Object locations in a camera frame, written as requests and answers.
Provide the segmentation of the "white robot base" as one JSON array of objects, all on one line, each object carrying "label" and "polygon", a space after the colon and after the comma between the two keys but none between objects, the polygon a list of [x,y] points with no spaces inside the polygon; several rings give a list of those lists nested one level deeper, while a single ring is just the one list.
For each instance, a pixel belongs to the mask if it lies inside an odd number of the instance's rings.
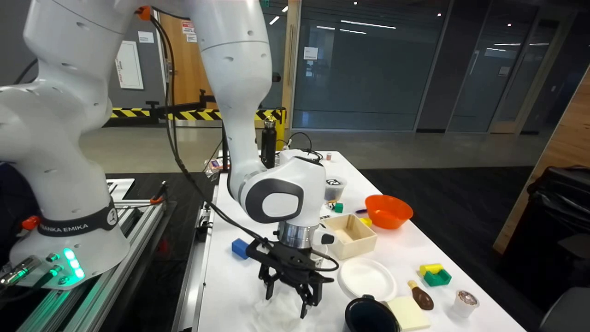
[{"label": "white robot base", "polygon": [[130,252],[130,239],[119,224],[119,209],[109,204],[87,217],[47,219],[10,250],[17,267],[26,257],[39,261],[19,285],[34,285],[54,268],[49,289],[73,289],[117,267]]}]

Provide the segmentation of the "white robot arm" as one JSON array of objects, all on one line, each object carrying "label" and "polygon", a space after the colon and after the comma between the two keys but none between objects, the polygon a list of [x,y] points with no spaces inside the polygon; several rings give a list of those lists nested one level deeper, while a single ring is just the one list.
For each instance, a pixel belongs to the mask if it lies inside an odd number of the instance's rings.
[{"label": "white robot arm", "polygon": [[296,149],[268,167],[257,147],[255,114],[273,84],[273,54],[261,0],[32,0],[25,42],[39,75],[0,88],[0,158],[25,174],[41,224],[10,250],[14,265],[50,259],[58,289],[74,287],[122,263],[130,241],[119,226],[106,173],[80,150],[80,136],[113,108],[109,78],[133,14],[143,7],[189,19],[203,75],[222,112],[231,154],[229,193],[275,241],[255,235],[248,252],[261,278],[285,281],[307,307],[321,302],[327,278],[314,261],[314,237],[327,171]]}]

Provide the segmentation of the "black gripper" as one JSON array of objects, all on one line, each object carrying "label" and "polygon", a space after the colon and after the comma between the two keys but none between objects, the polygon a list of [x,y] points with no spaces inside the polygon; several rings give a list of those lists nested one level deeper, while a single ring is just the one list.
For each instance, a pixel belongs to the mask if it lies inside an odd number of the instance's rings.
[{"label": "black gripper", "polygon": [[301,296],[301,318],[307,316],[310,305],[318,305],[310,287],[332,281],[331,276],[320,272],[309,254],[281,241],[255,239],[248,244],[248,254],[261,263],[259,278],[266,285],[266,300],[273,298],[277,280],[297,289]]}]

